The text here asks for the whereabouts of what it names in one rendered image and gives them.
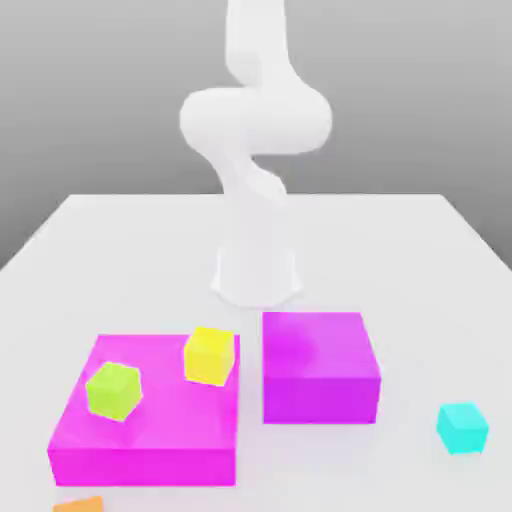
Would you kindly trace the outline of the small yellow cube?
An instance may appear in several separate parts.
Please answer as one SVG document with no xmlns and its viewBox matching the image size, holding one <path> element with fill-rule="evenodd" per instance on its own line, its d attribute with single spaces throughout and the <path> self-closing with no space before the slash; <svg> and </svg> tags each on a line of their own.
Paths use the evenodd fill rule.
<svg viewBox="0 0 512 512">
<path fill-rule="evenodd" d="M 234 334 L 197 327 L 184 345 L 183 356 L 187 381 L 223 387 L 235 363 Z"/>
</svg>

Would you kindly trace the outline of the small lime green cube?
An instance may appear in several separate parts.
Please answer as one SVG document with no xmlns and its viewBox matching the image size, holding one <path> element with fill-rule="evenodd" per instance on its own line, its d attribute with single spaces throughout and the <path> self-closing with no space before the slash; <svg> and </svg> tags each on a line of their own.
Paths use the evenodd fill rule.
<svg viewBox="0 0 512 512">
<path fill-rule="evenodd" d="M 91 414 L 124 422 L 142 399 L 140 370 L 107 361 L 86 382 L 86 393 Z"/>
</svg>

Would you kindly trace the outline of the small cyan cube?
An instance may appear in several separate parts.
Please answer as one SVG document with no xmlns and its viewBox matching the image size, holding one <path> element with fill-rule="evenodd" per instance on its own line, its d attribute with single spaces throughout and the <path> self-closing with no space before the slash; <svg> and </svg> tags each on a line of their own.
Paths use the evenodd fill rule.
<svg viewBox="0 0 512 512">
<path fill-rule="evenodd" d="M 440 406 L 436 431 L 449 454 L 481 454 L 489 425 L 473 402 L 448 403 Z"/>
</svg>

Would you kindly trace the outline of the small orange cube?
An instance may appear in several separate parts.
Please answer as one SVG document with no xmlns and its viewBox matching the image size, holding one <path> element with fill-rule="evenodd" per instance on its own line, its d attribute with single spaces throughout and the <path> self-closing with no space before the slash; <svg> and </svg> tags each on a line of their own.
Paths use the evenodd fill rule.
<svg viewBox="0 0 512 512">
<path fill-rule="evenodd" d="M 52 512 L 104 512 L 101 496 L 92 496 L 55 504 Z"/>
</svg>

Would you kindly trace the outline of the large purple box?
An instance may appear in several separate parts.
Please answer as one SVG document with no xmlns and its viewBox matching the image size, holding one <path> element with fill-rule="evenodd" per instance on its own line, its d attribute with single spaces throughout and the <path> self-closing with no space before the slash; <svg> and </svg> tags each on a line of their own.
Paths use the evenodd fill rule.
<svg viewBox="0 0 512 512">
<path fill-rule="evenodd" d="M 357 312 L 262 315 L 266 424 L 373 424 L 381 373 Z"/>
</svg>

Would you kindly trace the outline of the large magenta box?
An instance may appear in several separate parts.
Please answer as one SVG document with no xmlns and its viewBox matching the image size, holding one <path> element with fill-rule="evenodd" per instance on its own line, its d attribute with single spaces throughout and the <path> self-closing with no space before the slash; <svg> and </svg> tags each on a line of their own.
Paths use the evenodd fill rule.
<svg viewBox="0 0 512 512">
<path fill-rule="evenodd" d="M 97 337 L 47 448 L 61 487 L 233 486 L 239 370 L 222 387 L 184 378 L 184 335 Z M 86 381 L 105 362 L 141 372 L 142 400 L 123 422 L 91 414 Z"/>
</svg>

